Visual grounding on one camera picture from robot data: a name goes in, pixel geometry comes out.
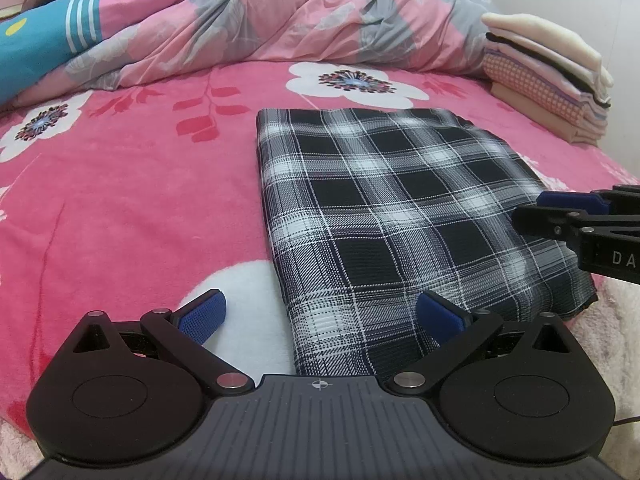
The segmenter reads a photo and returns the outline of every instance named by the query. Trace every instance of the silver screw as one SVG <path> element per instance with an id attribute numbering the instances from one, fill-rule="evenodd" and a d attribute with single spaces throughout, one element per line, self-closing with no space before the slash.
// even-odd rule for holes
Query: silver screw
<path id="1" fill-rule="evenodd" d="M 394 377 L 394 382 L 403 388 L 418 388 L 424 381 L 424 375 L 418 372 L 400 372 Z"/>
<path id="2" fill-rule="evenodd" d="M 216 382 L 218 386 L 227 390 L 237 390 L 249 382 L 249 377 L 238 372 L 228 372 L 218 376 Z"/>

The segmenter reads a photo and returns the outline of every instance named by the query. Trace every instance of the wall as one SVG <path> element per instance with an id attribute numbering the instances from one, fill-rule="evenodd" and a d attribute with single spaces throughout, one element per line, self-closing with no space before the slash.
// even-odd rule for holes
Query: wall
<path id="1" fill-rule="evenodd" d="M 504 13 L 528 12 L 574 30 L 602 54 L 615 79 L 600 146 L 640 176 L 640 0 L 493 0 Z"/>

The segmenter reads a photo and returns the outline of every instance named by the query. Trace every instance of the beige fluffy blanket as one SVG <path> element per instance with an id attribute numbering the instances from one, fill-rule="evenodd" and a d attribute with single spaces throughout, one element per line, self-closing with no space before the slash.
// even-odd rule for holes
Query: beige fluffy blanket
<path id="1" fill-rule="evenodd" d="M 640 415 L 640 285 L 607 278 L 598 294 L 572 332 L 609 385 L 616 418 Z M 625 479 L 640 480 L 640 422 L 614 428 L 600 457 Z M 41 458 L 34 441 L 0 420 L 0 473 L 20 479 Z"/>

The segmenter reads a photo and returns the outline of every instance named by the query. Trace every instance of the blue gripper pad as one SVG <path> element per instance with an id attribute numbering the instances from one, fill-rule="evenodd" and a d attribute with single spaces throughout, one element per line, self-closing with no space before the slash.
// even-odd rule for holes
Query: blue gripper pad
<path id="1" fill-rule="evenodd" d="M 590 215 L 608 215 L 611 210 L 611 202 L 603 199 L 597 193 L 543 191 L 538 195 L 536 205 L 562 209 L 583 209 Z"/>
<path id="2" fill-rule="evenodd" d="M 220 328 L 226 317 L 226 298 L 219 290 L 209 290 L 172 315 L 172 323 L 183 334 L 202 345 Z"/>
<path id="3" fill-rule="evenodd" d="M 471 314 L 430 290 L 418 296 L 415 315 L 420 326 L 441 346 L 464 332 L 473 321 Z"/>

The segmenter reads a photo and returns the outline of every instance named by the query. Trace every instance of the blue fabric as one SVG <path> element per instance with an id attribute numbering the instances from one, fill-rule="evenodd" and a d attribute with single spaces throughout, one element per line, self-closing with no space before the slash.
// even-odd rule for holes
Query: blue fabric
<path id="1" fill-rule="evenodd" d="M 596 193 L 543 191 L 538 196 L 536 204 L 541 207 L 583 209 L 591 215 L 608 215 L 611 210 L 611 202 Z"/>
<path id="2" fill-rule="evenodd" d="M 102 41 L 100 0 L 56 0 L 0 23 L 0 104 Z"/>
<path id="3" fill-rule="evenodd" d="M 415 315 L 420 326 L 439 345 L 465 331 L 462 319 L 425 293 L 418 296 Z"/>
<path id="4" fill-rule="evenodd" d="M 226 317 L 226 299 L 222 292 L 214 294 L 180 318 L 178 330 L 202 345 L 220 328 Z"/>

